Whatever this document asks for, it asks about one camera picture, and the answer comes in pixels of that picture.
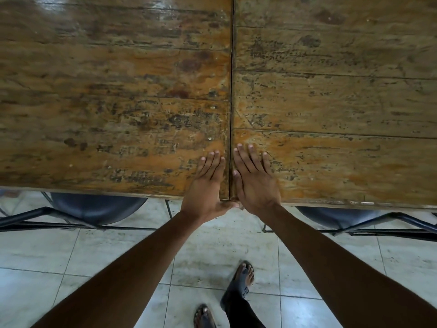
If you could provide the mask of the dark grey sandal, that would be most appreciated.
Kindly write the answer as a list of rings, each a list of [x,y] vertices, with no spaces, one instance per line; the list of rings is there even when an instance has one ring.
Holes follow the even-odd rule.
[[[240,298],[246,298],[247,294],[249,293],[247,277],[249,276],[250,269],[252,267],[252,264],[247,260],[243,260],[240,263],[232,280],[230,281],[230,284],[221,298],[220,306],[223,310],[226,309],[226,305],[229,302],[233,292],[236,292]]]
[[[194,328],[217,328],[212,313],[206,304],[201,304],[195,310],[193,317]]]

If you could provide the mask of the black trouser leg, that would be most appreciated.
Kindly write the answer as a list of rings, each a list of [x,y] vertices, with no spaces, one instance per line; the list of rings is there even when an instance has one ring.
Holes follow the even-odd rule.
[[[220,305],[227,315],[230,328],[266,328],[238,291],[225,292]]]

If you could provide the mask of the person's left forearm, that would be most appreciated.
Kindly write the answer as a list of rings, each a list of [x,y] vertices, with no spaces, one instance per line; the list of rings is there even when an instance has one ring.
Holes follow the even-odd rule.
[[[31,328],[134,328],[172,260],[206,217],[180,211]]]

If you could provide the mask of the dark blue stool seat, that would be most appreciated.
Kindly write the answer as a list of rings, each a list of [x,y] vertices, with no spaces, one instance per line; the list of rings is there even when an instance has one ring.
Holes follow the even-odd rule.
[[[55,209],[72,215],[93,225],[109,225],[133,215],[147,198],[51,193]]]
[[[359,223],[373,220],[388,213],[383,210],[339,209],[296,206],[296,209],[309,220],[331,229],[344,229]]]

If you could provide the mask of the person's right forearm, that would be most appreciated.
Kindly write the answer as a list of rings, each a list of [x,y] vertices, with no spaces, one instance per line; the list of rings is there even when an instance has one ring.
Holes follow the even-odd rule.
[[[437,309],[290,214],[254,211],[281,239],[343,328],[437,328]]]

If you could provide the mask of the person's right hand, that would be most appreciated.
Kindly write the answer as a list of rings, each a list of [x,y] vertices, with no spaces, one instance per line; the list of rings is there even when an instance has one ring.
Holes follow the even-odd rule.
[[[275,211],[281,206],[281,195],[276,178],[265,172],[262,154],[256,151],[253,144],[244,146],[246,152],[257,167],[256,172],[246,172],[244,176],[244,190],[246,201],[242,206],[267,223],[274,216]],[[237,170],[237,145],[233,149],[233,161]]]

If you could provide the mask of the person's left hand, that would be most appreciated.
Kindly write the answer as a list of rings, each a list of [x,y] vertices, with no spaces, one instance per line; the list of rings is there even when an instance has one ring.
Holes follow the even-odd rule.
[[[221,183],[224,178],[226,160],[221,155],[221,163],[217,167],[214,177],[208,179],[208,155],[205,156],[205,166],[202,170],[203,175],[194,176],[189,189],[183,198],[181,209],[177,217],[181,217],[183,221],[202,225],[219,216],[225,215],[229,210],[220,209],[219,192]]]

